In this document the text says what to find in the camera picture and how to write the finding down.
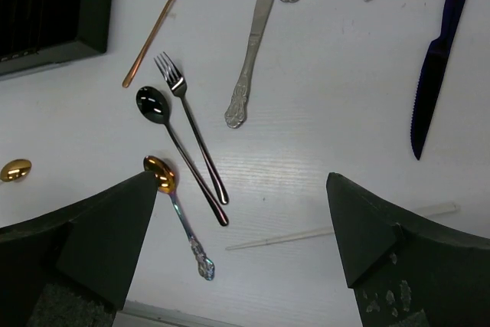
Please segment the black shiny fork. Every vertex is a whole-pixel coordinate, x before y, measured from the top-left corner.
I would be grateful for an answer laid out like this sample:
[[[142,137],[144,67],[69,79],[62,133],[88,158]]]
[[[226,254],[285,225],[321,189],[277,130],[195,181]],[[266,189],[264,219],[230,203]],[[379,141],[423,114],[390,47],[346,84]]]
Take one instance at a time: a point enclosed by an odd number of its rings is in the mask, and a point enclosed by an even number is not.
[[[203,155],[204,162],[207,166],[211,181],[214,185],[214,189],[217,192],[219,202],[221,204],[229,204],[230,199],[227,190],[224,187],[224,183],[222,182],[222,179],[214,165],[211,155],[207,150],[199,128],[194,121],[194,116],[192,114],[191,108],[186,100],[185,95],[187,93],[188,85],[185,77],[165,52],[158,54],[154,58],[154,61],[162,76],[164,77],[165,82],[168,84],[168,87],[172,94],[181,99],[181,104],[184,108],[185,114],[197,140],[198,146],[201,150],[201,154]]]

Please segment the black shiny spoon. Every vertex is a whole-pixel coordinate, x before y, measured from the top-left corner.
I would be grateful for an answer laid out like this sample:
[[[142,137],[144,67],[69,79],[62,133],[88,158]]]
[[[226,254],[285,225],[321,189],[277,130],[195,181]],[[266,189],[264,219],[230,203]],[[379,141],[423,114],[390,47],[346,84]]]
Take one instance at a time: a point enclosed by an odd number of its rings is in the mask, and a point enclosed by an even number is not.
[[[188,157],[187,152],[178,141],[178,137],[175,135],[172,129],[170,124],[171,109],[164,95],[154,87],[142,87],[136,94],[136,104],[146,119],[152,121],[153,123],[162,124],[166,127],[171,140],[175,144],[176,149],[181,154],[181,157],[184,159],[186,165],[190,169],[192,175],[202,190],[208,204],[211,207],[211,210],[214,212],[214,215],[217,218],[217,221],[222,227],[226,227],[229,224],[227,215],[218,204],[217,199],[211,193],[211,190],[206,185],[198,170],[195,168],[194,163]]]

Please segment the copper rose gold fork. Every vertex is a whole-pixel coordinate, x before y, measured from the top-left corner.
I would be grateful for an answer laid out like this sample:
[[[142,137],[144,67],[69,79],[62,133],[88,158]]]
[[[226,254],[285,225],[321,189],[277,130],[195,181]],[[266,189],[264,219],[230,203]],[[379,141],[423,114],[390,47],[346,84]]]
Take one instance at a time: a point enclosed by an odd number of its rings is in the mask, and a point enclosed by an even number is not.
[[[155,40],[165,18],[167,17],[167,14],[169,13],[169,10],[172,7],[174,2],[175,2],[175,0],[168,0],[165,3],[165,6],[162,9],[159,17],[157,18],[149,36],[145,40],[145,43],[143,44],[141,51],[139,52],[137,58],[135,59],[133,65],[131,66],[126,77],[122,81],[122,87],[123,88],[128,88],[131,85],[135,75],[137,74],[139,68],[141,67],[143,59],[145,58],[149,48],[151,47],[152,42]]]

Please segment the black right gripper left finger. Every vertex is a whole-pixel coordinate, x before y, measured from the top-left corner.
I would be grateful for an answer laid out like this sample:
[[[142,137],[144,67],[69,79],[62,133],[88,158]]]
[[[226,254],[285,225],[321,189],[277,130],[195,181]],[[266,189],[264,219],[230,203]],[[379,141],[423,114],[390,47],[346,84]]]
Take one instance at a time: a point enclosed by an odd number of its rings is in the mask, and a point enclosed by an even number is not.
[[[3,326],[111,326],[122,310],[157,184],[141,172],[1,229]]]

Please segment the silver ornate table knife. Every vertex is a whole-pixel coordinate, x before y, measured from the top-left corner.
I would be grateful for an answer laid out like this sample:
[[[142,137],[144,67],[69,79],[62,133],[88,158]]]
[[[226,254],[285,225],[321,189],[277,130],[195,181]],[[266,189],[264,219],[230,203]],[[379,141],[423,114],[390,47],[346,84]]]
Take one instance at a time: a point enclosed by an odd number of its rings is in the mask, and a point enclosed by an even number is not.
[[[231,129],[239,128],[247,119],[247,104],[250,95],[253,67],[263,38],[263,32],[273,7],[273,1],[256,0],[242,70],[234,87],[230,105],[224,114],[225,122]]]

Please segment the rainbow iridescent ornate spoon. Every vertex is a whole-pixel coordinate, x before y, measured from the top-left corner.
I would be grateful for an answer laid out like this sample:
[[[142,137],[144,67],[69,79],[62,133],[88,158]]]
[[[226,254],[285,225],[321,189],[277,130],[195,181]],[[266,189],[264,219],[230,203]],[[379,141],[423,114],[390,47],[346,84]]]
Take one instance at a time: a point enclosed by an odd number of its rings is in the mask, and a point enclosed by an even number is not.
[[[178,215],[182,227],[188,238],[192,253],[198,264],[198,273],[207,281],[212,281],[215,276],[215,265],[207,256],[201,243],[194,234],[191,225],[183,212],[177,198],[177,181],[172,169],[161,159],[147,155],[143,159],[143,167],[146,171],[152,172],[158,182],[158,190],[170,197],[171,203]]]

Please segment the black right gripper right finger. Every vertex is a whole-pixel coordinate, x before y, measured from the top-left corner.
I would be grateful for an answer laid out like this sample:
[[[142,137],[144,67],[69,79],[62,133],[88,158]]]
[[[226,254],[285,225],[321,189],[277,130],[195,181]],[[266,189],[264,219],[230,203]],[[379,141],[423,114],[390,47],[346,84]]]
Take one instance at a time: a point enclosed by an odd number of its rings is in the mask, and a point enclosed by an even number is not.
[[[487,326],[489,240],[390,203],[338,173],[326,191],[364,326]]]

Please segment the gold ornate spoon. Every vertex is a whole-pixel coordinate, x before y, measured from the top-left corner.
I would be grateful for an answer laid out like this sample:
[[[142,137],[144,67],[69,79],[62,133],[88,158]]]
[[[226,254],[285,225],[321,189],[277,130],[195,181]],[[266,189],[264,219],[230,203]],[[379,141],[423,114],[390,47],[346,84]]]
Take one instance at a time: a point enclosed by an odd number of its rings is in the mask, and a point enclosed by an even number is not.
[[[17,181],[27,176],[32,168],[28,159],[15,159],[5,164],[1,170],[1,183]]]

